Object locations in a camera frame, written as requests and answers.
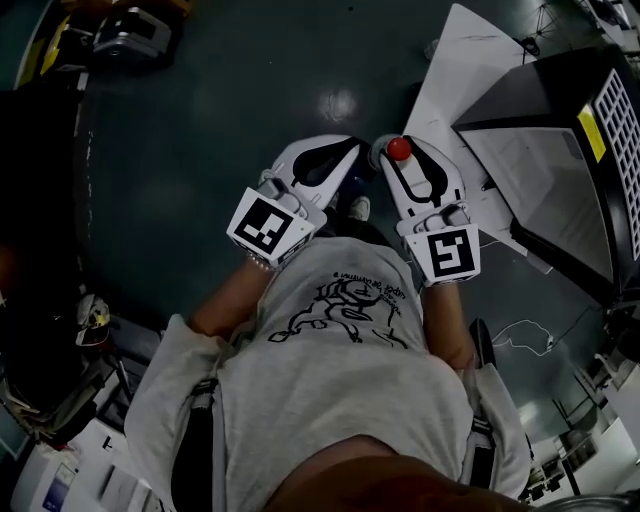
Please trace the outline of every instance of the equipment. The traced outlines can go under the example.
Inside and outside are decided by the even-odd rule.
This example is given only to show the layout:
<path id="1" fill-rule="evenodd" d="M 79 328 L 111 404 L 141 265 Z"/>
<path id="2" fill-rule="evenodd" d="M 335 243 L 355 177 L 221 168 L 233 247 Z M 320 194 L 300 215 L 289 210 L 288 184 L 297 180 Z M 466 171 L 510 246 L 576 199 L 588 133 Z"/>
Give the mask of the equipment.
<path id="1" fill-rule="evenodd" d="M 248 188 L 227 234 L 278 268 L 327 222 L 322 212 L 363 156 L 366 145 L 344 135 L 290 144 L 257 190 Z M 420 267 L 426 286 L 469 279 L 480 272 L 478 226 L 471 224 L 458 169 L 415 137 L 386 135 L 369 152 L 383 170 L 401 221 L 396 230 Z"/>
<path id="2" fill-rule="evenodd" d="M 640 261 L 640 93 L 622 52 L 511 69 L 453 124 L 513 212 L 513 239 L 602 305 Z"/>
<path id="3" fill-rule="evenodd" d="M 478 226 L 470 222 L 456 166 L 409 135 L 380 137 L 369 162 L 384 171 L 401 218 L 396 231 L 421 269 L 425 286 L 479 274 Z"/>
<path id="4" fill-rule="evenodd" d="M 139 62 L 165 55 L 171 29 L 138 7 L 106 18 L 93 44 L 96 56 Z"/>
<path id="5" fill-rule="evenodd" d="M 366 144 L 345 135 L 322 135 L 287 146 L 247 188 L 227 235 L 271 268 L 278 268 L 327 223 L 324 210 L 354 168 Z"/>

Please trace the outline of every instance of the graphic print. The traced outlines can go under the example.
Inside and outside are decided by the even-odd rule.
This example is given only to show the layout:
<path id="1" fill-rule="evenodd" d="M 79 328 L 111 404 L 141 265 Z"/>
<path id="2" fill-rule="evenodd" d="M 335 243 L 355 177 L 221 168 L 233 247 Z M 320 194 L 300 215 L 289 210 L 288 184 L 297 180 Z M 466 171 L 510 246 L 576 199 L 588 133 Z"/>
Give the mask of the graphic print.
<path id="1" fill-rule="evenodd" d="M 360 328 L 362 322 L 373 322 L 369 315 L 372 308 L 379 312 L 388 309 L 387 329 L 371 329 L 378 338 L 389 345 L 400 345 L 409 348 L 407 343 L 394 335 L 393 319 L 401 317 L 396 304 L 397 299 L 404 299 L 405 294 L 399 288 L 385 286 L 379 281 L 354 274 L 333 275 L 335 281 L 317 288 L 318 294 L 305 309 L 289 320 L 286 331 L 274 332 L 269 341 L 282 343 L 302 332 L 303 328 L 326 329 L 330 323 L 340 325 L 353 343 L 362 343 Z"/>

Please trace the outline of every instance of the white table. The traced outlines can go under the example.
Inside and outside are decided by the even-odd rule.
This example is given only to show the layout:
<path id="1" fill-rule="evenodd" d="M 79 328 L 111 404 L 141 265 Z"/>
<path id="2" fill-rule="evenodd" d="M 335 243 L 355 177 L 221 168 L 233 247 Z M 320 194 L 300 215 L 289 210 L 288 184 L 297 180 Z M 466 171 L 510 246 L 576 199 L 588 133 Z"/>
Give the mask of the white table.
<path id="1" fill-rule="evenodd" d="M 472 221 L 525 256 L 527 250 L 509 232 L 509 207 L 497 189 L 482 190 L 489 176 L 451 125 L 507 71 L 534 60 L 504 32 L 454 4 L 404 129 L 405 135 L 432 144 L 460 169 Z"/>

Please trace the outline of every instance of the floor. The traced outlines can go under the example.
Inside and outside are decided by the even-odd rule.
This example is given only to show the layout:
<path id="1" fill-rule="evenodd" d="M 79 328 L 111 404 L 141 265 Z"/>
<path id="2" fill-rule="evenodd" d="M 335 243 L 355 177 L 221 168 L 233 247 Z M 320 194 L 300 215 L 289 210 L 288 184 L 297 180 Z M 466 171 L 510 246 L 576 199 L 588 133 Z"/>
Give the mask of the floor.
<path id="1" fill-rule="evenodd" d="M 286 144 L 323 133 L 372 142 L 402 131 L 411 86 L 428 68 L 423 49 L 451 3 L 202 0 L 171 67 L 93 75 L 78 132 L 77 224 L 84 267 L 108 300 L 148 325 L 188 314 L 243 257 L 226 226 L 244 188 Z M 538 21 L 539 0 L 461 3 L 516 38 Z M 571 40 L 546 34 L 543 56 L 593 40 L 570 0 L 555 8 Z M 372 221 L 395 238 L 382 180 L 369 196 Z M 540 274 L 500 244 L 483 249 L 482 265 L 462 294 L 469 320 L 483 317 L 494 334 L 529 318 L 557 339 L 583 315 L 543 357 L 496 349 L 532 440 L 555 435 L 564 425 L 551 398 L 574 400 L 569 361 L 591 359 L 601 312 L 563 276 Z M 497 299 L 488 300 L 489 289 L 501 291 Z M 544 350 L 546 334 L 532 325 L 510 334 Z"/>

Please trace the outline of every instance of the black strap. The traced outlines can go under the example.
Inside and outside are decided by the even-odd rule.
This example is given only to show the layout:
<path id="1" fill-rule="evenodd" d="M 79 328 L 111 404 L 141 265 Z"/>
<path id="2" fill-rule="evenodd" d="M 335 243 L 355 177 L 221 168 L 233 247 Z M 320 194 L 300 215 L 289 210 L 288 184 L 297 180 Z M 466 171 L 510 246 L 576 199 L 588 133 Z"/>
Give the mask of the black strap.
<path id="1" fill-rule="evenodd" d="M 187 430 L 171 474 L 171 498 L 176 512 L 213 509 L 213 391 L 216 379 L 194 389 Z"/>
<path id="2" fill-rule="evenodd" d="M 489 489 L 491 487 L 493 462 L 496 454 L 496 445 L 493 440 L 493 427 L 488 421 L 474 416 L 471 431 L 485 436 L 489 441 L 489 446 L 476 446 L 469 485 L 481 489 Z"/>
<path id="3" fill-rule="evenodd" d="M 471 487 L 489 489 L 491 486 L 495 453 L 496 449 L 494 446 L 491 448 L 476 447 L 476 452 L 473 457 L 473 468 L 471 470 L 471 481 L 469 482 Z"/>

